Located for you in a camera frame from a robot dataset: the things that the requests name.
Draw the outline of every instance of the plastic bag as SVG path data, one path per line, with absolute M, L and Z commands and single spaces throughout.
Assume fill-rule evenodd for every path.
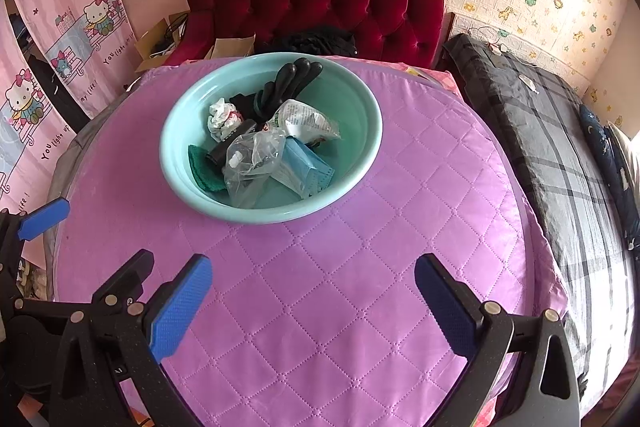
M 305 199 L 327 188 L 334 172 L 309 147 L 296 138 L 288 137 L 282 162 L 271 177 Z
M 241 122 L 242 115 L 236 110 L 236 106 L 232 103 L 225 103 L 224 98 L 209 105 L 207 128 L 215 141 L 221 142 L 226 139 Z
M 298 100 L 287 100 L 268 121 L 269 128 L 284 129 L 287 136 L 298 138 L 302 143 L 316 144 L 340 137 L 338 124 L 316 108 Z
M 262 187 L 282 161 L 282 129 L 242 134 L 226 150 L 225 185 L 231 204 L 253 208 Z

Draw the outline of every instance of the electrical wire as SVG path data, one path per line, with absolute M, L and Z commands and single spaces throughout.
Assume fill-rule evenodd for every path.
M 183 24 L 185 24 L 187 22 L 187 19 L 189 18 L 189 14 L 188 13 L 183 13 L 182 15 L 180 15 L 173 23 L 171 23 L 169 25 L 169 27 L 166 29 L 166 31 L 164 32 L 164 38 L 165 39 L 169 39 L 174 32 L 180 28 L 180 26 L 182 26 Z M 181 31 L 180 32 L 180 38 L 182 38 L 182 36 L 184 35 L 184 32 Z
M 492 32 L 494 32 L 495 33 L 495 40 L 494 39 L 490 39 L 487 36 L 487 34 L 484 32 L 484 30 L 491 30 Z M 468 33 L 468 35 L 470 37 L 481 41 L 483 44 L 485 44 L 489 48 L 491 48 L 492 46 L 497 46 L 498 42 L 500 42 L 500 39 L 502 38 L 502 36 L 500 35 L 500 32 L 497 29 L 495 29 L 493 26 L 480 26 L 478 28 L 475 28 L 474 26 L 470 26 L 469 29 L 466 32 Z M 528 66 L 529 68 L 539 68 L 540 67 L 540 66 L 534 64 L 533 62 L 527 62 L 526 60 L 523 60 L 522 58 L 517 57 L 511 50 L 509 50 L 509 51 L 511 52 L 511 56 L 513 58 L 515 58 L 523 66 Z

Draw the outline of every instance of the white packet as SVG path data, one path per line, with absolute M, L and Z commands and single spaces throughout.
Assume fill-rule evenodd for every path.
M 529 87 L 529 89 L 532 90 L 535 94 L 539 94 L 538 90 L 536 89 L 536 84 L 534 84 L 533 80 L 531 80 L 528 76 L 521 74 L 518 76 L 518 78 L 522 80 L 524 82 L 524 85 Z
M 305 144 L 340 138 L 337 123 L 329 121 L 310 105 L 293 99 L 284 102 L 267 125 L 269 128 L 280 128 L 287 136 L 298 138 Z

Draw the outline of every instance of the hello kitty character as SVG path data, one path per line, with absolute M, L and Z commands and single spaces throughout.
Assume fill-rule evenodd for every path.
M 106 37 L 113 32 L 113 19 L 110 17 L 108 0 L 95 0 L 89 6 L 84 7 L 87 26 L 90 35 L 100 34 Z
M 66 78 L 71 74 L 69 61 L 66 60 L 66 55 L 62 51 L 58 52 L 58 56 L 51 61 L 51 65 L 62 78 Z
M 18 130 L 27 123 L 36 125 L 44 117 L 42 91 L 34 84 L 30 70 L 20 70 L 15 82 L 5 91 L 9 106 L 14 110 L 11 123 Z

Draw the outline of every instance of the hello kitty curtain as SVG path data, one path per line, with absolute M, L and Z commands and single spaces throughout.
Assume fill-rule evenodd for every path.
M 133 80 L 140 58 L 121 0 L 15 0 L 37 47 L 93 118 Z
M 0 0 L 0 208 L 31 212 L 47 202 L 56 161 L 75 133 L 31 73 Z M 42 236 L 22 256 L 44 268 Z

